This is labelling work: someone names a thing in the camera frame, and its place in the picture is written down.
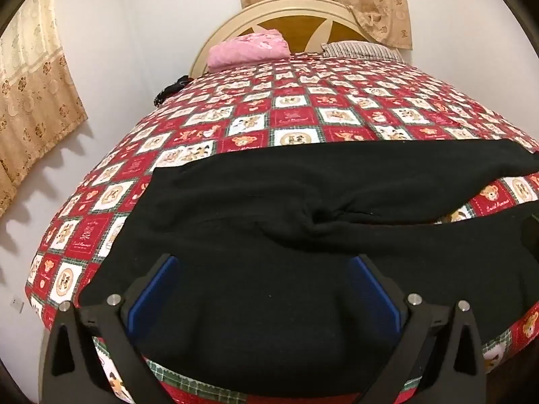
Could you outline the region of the black pants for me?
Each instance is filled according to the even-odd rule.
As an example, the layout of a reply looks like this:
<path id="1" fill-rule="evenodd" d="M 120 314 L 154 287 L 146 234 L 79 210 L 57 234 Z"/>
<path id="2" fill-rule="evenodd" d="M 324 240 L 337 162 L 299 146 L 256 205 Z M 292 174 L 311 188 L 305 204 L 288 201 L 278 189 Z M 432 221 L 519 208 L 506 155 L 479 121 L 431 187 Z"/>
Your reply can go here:
<path id="1" fill-rule="evenodd" d="M 360 141 L 246 149 L 158 168 L 83 306 L 122 294 L 163 254 L 171 290 L 135 344 L 174 372 L 249 395 L 365 390 L 398 343 L 359 286 L 367 256 L 405 293 L 471 304 L 489 342 L 538 300 L 526 202 L 450 222 L 501 178 L 538 170 L 510 140 Z"/>

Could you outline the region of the beige curtain on side wall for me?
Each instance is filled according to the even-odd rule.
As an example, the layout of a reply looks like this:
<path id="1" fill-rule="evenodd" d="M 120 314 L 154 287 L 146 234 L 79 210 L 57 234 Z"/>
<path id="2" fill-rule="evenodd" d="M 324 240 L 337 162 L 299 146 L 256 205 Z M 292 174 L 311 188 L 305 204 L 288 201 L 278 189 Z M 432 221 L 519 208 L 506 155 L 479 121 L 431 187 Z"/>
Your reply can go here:
<path id="1" fill-rule="evenodd" d="M 1 208 L 33 165 L 88 119 L 68 69 L 55 0 L 26 0 L 1 36 Z"/>

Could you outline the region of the red patchwork teddy bedspread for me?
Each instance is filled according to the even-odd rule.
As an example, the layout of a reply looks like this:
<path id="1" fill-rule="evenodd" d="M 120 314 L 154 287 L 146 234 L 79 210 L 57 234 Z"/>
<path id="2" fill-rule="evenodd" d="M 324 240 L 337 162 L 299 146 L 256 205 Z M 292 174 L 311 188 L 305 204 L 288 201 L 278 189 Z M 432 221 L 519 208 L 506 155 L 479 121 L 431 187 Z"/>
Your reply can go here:
<path id="1" fill-rule="evenodd" d="M 81 291 L 158 168 L 246 149 L 425 140 L 510 140 L 538 157 L 536 140 L 502 115 L 403 63 L 300 54 L 204 74 L 142 119 L 57 212 L 32 262 L 26 287 L 30 303 L 49 335 L 62 302 L 83 306 Z M 452 212 L 449 221 L 526 202 L 538 205 L 538 170 L 496 180 Z M 522 222 L 521 241 L 538 261 L 538 211 Z M 93 341 L 120 403 L 136 403 L 103 339 Z M 499 337 L 480 342 L 485 402 L 505 396 L 537 402 L 530 384 L 538 373 L 538 300 Z M 359 392 L 327 397 L 249 395 L 178 374 L 141 354 L 172 403 L 357 403 L 373 382 Z"/>

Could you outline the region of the cream wooden headboard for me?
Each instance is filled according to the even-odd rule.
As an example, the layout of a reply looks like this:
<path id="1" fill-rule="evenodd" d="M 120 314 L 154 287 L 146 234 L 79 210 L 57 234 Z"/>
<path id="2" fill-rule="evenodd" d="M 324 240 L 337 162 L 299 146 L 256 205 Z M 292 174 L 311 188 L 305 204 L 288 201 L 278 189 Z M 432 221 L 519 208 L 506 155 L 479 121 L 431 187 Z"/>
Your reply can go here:
<path id="1" fill-rule="evenodd" d="M 320 52 L 323 44 L 343 40 L 375 41 L 346 5 L 331 0 L 265 0 L 241 10 L 217 28 L 200 49 L 189 76 L 197 78 L 208 71 L 212 46 L 264 29 L 280 31 L 291 53 Z"/>

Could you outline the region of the pink folded blanket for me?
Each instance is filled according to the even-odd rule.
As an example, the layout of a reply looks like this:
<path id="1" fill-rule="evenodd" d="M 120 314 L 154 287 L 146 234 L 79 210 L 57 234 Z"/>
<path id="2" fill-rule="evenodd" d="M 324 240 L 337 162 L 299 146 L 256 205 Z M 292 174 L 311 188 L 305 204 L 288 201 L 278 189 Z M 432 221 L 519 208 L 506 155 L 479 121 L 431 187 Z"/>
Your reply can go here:
<path id="1" fill-rule="evenodd" d="M 281 32 L 277 29 L 262 29 L 212 46 L 208 52 L 207 65 L 210 71 L 218 71 L 289 57 L 289 44 Z"/>

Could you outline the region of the black item beside bed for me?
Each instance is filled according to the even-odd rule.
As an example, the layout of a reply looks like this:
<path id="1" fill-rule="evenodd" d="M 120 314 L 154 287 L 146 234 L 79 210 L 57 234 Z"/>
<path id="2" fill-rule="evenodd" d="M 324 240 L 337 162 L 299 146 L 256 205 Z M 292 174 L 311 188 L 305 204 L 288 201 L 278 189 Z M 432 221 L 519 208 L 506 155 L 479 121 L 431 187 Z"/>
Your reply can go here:
<path id="1" fill-rule="evenodd" d="M 184 75 L 175 83 L 162 89 L 154 98 L 154 107 L 161 106 L 169 97 L 176 95 L 193 81 L 192 77 Z"/>

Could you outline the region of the striped pillow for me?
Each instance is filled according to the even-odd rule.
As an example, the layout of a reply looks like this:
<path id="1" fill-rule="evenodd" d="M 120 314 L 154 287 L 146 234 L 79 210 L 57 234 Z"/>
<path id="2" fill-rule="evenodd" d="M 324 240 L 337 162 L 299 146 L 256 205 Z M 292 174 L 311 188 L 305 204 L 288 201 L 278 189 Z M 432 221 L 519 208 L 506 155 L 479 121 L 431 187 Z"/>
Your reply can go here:
<path id="1" fill-rule="evenodd" d="M 397 49 L 358 40 L 344 40 L 322 44 L 322 55 L 325 58 L 405 62 Z"/>

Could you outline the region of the white wall socket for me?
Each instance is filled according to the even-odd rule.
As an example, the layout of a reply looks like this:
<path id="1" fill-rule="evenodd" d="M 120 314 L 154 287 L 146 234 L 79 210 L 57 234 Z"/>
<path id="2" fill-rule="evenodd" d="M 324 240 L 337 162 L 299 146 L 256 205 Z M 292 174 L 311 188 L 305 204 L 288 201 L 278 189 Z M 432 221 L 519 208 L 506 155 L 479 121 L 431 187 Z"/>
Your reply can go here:
<path id="1" fill-rule="evenodd" d="M 12 299 L 10 301 L 10 306 L 16 311 L 18 314 L 22 313 L 22 310 L 24 308 L 24 301 L 19 298 L 18 296 L 12 296 Z"/>

